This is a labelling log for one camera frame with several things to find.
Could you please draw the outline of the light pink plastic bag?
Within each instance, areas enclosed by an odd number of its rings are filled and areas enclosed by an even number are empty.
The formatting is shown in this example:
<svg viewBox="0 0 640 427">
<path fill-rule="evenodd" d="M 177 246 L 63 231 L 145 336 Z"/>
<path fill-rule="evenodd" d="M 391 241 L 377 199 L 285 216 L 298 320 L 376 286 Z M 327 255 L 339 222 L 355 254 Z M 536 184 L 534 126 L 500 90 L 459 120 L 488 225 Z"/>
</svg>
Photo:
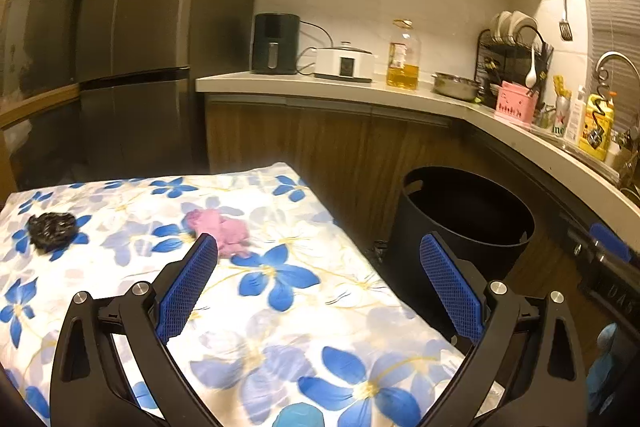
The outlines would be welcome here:
<svg viewBox="0 0 640 427">
<path fill-rule="evenodd" d="M 212 236 L 217 244 L 218 256 L 230 259 L 233 256 L 248 256 L 248 228 L 244 221 L 224 217 L 216 209 L 194 209 L 184 217 L 184 226 L 195 237 L 202 234 Z"/>
</svg>

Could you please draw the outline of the small black plastic bag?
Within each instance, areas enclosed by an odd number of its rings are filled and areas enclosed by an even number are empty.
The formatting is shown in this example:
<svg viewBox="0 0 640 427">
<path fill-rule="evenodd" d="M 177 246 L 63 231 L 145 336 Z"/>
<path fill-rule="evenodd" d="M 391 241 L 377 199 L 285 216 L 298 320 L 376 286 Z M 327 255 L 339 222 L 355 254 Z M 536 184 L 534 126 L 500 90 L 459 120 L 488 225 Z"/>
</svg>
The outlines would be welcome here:
<svg viewBox="0 0 640 427">
<path fill-rule="evenodd" d="M 45 212 L 29 217 L 26 228 L 30 243 L 44 253 L 67 247 L 79 232 L 77 219 L 68 212 Z"/>
</svg>

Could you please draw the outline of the blue plastic bag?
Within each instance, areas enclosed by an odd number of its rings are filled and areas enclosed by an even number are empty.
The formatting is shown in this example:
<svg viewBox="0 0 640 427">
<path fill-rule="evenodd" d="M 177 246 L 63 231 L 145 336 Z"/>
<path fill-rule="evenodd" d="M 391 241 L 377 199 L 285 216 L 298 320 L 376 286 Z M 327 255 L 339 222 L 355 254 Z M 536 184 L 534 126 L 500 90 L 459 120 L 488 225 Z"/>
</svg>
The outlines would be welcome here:
<svg viewBox="0 0 640 427">
<path fill-rule="evenodd" d="M 308 403 L 295 403 L 284 407 L 272 427 L 323 427 L 323 413 Z"/>
</svg>

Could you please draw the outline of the black trash bin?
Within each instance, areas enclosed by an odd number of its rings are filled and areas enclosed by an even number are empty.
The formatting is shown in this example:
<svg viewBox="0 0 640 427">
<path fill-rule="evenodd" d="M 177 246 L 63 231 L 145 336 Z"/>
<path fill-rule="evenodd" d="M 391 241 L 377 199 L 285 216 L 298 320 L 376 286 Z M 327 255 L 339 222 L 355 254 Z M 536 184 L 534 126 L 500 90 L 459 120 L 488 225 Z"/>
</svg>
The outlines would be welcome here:
<svg viewBox="0 0 640 427">
<path fill-rule="evenodd" d="M 421 239 L 437 233 L 485 280 L 503 280 L 536 230 L 533 213 L 513 192 L 466 170 L 426 166 L 402 180 L 384 265 L 387 284 L 445 338 L 452 324 L 419 259 Z"/>
</svg>

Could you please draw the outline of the floral blue white tablecloth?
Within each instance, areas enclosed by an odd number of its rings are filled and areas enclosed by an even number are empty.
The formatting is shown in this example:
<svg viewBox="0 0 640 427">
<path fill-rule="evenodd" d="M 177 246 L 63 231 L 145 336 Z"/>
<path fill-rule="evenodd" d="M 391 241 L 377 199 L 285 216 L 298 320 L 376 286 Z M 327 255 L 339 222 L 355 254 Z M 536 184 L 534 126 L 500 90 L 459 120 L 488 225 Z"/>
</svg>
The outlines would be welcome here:
<svg viewBox="0 0 640 427">
<path fill-rule="evenodd" d="M 226 426 L 414 426 L 463 363 L 288 165 L 32 188 L 1 213 L 1 365 L 43 423 L 74 300 L 119 297 L 192 247 L 156 316 Z"/>
</svg>

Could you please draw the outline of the white spray bottle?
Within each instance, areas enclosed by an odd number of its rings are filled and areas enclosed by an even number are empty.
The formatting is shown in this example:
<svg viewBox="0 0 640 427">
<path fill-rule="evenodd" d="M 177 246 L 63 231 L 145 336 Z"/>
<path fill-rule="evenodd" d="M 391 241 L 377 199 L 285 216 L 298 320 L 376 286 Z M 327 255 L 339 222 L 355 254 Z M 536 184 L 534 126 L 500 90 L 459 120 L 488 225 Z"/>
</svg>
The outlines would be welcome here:
<svg viewBox="0 0 640 427">
<path fill-rule="evenodd" d="M 586 113 L 587 92 L 584 86 L 579 86 L 570 100 L 570 115 L 564 132 L 564 139 L 570 144 L 577 145 L 582 135 Z"/>
</svg>

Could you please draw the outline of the yellow detergent bottle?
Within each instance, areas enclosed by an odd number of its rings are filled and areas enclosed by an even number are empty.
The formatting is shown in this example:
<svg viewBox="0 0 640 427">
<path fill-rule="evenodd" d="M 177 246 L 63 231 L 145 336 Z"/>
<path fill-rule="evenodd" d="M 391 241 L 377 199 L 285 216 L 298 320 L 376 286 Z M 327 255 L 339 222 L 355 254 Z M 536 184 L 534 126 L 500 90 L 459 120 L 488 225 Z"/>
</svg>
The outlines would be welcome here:
<svg viewBox="0 0 640 427">
<path fill-rule="evenodd" d="M 605 161 L 614 120 L 615 105 L 612 98 L 603 98 L 597 93 L 590 94 L 580 132 L 579 148 L 593 158 Z"/>
</svg>

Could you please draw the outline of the wooden lower cabinet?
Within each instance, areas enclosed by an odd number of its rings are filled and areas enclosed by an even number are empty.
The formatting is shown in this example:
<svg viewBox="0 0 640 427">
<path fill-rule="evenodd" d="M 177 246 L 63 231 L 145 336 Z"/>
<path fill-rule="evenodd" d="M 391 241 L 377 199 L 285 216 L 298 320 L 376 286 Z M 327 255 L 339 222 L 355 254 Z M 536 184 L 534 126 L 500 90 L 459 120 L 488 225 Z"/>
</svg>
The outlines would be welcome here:
<svg viewBox="0 0 640 427">
<path fill-rule="evenodd" d="M 639 213 L 614 187 L 518 129 L 363 103 L 274 95 L 210 94 L 204 102 L 209 168 L 247 170 L 286 162 L 362 249 L 388 243 L 402 180 L 444 166 L 484 176 L 518 196 L 536 230 L 505 280 L 521 294 L 562 291 L 586 361 L 597 356 L 611 315 L 580 289 L 566 248 L 564 215 L 605 222 L 631 243 Z"/>
</svg>

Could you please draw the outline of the pink utensil holder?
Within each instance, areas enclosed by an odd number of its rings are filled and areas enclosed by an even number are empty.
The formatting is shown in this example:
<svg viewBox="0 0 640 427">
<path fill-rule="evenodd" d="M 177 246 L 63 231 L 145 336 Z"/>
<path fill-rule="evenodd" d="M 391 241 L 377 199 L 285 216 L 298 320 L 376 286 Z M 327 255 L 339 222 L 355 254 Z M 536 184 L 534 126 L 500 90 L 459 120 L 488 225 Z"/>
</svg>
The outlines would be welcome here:
<svg viewBox="0 0 640 427">
<path fill-rule="evenodd" d="M 496 113 L 521 124 L 533 121 L 538 92 L 518 83 L 503 81 L 498 89 Z"/>
</svg>

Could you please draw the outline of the steel bowl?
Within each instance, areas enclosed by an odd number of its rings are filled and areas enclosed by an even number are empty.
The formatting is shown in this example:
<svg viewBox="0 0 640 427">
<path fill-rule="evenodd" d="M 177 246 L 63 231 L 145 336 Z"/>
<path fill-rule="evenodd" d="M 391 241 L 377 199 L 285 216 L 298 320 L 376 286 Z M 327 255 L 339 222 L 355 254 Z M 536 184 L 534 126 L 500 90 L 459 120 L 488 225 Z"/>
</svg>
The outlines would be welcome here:
<svg viewBox="0 0 640 427">
<path fill-rule="evenodd" d="M 480 91 L 480 83 L 474 79 L 468 79 L 456 75 L 435 72 L 434 91 L 448 98 L 459 101 L 474 102 Z"/>
</svg>

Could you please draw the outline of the white ladle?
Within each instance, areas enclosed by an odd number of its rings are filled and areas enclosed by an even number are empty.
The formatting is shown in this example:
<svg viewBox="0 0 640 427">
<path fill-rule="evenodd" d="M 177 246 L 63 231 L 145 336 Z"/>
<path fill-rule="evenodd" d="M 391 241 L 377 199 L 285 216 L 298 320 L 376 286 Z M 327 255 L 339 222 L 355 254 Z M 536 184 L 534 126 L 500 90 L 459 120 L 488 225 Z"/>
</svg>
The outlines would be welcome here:
<svg viewBox="0 0 640 427">
<path fill-rule="evenodd" d="M 528 90 L 533 90 L 536 86 L 537 82 L 537 71 L 536 71 L 536 52 L 535 48 L 532 46 L 530 48 L 530 66 L 529 71 L 525 77 L 525 87 Z"/>
</svg>

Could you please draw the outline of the chrome sink faucet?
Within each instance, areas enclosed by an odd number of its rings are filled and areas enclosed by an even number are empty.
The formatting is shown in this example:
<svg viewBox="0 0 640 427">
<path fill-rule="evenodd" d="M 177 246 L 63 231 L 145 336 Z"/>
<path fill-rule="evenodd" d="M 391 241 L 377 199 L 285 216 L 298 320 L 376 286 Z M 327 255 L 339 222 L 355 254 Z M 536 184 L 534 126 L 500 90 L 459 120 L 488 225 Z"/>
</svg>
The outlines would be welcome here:
<svg viewBox="0 0 640 427">
<path fill-rule="evenodd" d="M 606 51 L 594 65 L 594 79 L 604 91 L 617 93 L 617 107 L 639 107 L 639 67 L 618 51 Z"/>
</svg>

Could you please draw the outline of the cooking oil bottle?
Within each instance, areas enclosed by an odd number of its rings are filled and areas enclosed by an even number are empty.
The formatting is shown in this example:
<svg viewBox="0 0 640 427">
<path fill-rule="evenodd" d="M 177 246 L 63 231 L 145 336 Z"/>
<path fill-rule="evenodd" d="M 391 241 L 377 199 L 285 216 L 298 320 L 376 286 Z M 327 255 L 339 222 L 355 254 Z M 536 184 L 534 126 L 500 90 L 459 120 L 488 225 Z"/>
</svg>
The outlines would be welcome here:
<svg viewBox="0 0 640 427">
<path fill-rule="evenodd" d="M 418 89 L 421 41 L 411 20 L 393 20 L 388 47 L 386 83 L 390 87 Z"/>
</svg>

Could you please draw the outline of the black dish rack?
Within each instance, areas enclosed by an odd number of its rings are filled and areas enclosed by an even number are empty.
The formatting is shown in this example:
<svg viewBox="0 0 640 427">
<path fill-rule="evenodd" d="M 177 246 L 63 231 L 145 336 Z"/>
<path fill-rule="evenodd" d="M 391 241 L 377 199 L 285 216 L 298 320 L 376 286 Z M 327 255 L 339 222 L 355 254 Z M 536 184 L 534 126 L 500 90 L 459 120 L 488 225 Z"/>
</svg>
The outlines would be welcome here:
<svg viewBox="0 0 640 427">
<path fill-rule="evenodd" d="M 537 71 L 533 90 L 538 92 L 537 107 L 541 108 L 553 46 L 542 38 L 536 20 L 521 11 L 499 12 L 489 27 L 478 34 L 474 79 L 480 83 L 480 103 L 495 108 L 503 81 L 525 86 L 532 46 L 536 52 Z"/>
</svg>

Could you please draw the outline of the hanging spatula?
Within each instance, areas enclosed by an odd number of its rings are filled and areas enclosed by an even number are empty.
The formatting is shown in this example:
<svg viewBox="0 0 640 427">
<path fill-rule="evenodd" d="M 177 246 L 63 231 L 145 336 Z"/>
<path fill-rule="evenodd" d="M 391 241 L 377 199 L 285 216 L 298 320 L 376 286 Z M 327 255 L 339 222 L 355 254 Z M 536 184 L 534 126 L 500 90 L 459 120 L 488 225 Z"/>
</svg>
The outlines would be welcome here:
<svg viewBox="0 0 640 427">
<path fill-rule="evenodd" d="M 563 12 L 559 21 L 560 35 L 563 41 L 572 41 L 573 33 L 568 20 L 568 1 L 563 0 Z"/>
</svg>

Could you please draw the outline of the white rice cooker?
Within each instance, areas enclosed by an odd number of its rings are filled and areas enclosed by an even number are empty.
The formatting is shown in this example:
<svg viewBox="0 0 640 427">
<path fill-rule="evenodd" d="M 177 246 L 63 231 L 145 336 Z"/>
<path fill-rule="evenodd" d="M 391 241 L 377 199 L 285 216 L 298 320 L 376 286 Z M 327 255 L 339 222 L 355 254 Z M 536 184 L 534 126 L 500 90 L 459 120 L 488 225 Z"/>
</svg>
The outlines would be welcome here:
<svg viewBox="0 0 640 427">
<path fill-rule="evenodd" d="M 314 78 L 371 83 L 374 55 L 347 43 L 333 48 L 319 48 L 314 60 Z"/>
</svg>

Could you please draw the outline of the black air fryer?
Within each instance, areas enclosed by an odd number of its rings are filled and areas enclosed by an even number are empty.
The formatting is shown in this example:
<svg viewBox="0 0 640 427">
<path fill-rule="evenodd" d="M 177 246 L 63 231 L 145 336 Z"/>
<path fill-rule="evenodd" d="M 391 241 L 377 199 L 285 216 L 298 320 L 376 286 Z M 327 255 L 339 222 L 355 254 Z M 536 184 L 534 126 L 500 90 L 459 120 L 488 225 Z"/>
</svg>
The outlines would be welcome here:
<svg viewBox="0 0 640 427">
<path fill-rule="evenodd" d="M 252 59 L 256 74 L 296 73 L 300 19 L 288 13 L 259 13 L 254 18 Z"/>
</svg>

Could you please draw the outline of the dark steel refrigerator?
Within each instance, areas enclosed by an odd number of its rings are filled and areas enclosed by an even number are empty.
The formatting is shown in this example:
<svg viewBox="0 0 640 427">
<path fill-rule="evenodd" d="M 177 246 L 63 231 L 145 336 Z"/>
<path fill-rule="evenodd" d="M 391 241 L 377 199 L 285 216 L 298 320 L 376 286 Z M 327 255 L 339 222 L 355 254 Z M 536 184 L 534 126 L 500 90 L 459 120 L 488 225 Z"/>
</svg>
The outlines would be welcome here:
<svg viewBox="0 0 640 427">
<path fill-rule="evenodd" d="M 92 179 L 204 173 L 195 81 L 250 66 L 254 0 L 81 0 L 76 76 Z"/>
</svg>

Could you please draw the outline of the wooden framed glass door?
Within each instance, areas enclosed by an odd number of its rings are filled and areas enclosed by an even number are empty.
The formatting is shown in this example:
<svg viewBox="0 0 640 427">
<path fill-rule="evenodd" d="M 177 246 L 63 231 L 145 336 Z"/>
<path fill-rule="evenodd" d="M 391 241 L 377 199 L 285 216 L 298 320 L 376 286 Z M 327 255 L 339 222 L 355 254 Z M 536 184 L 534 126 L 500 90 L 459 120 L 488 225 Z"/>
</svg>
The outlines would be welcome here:
<svg viewBox="0 0 640 427">
<path fill-rule="evenodd" d="M 1 106 L 76 81 L 81 0 L 1 0 Z M 74 183 L 86 172 L 80 106 L 44 110 L 4 130 L 19 190 Z"/>
</svg>

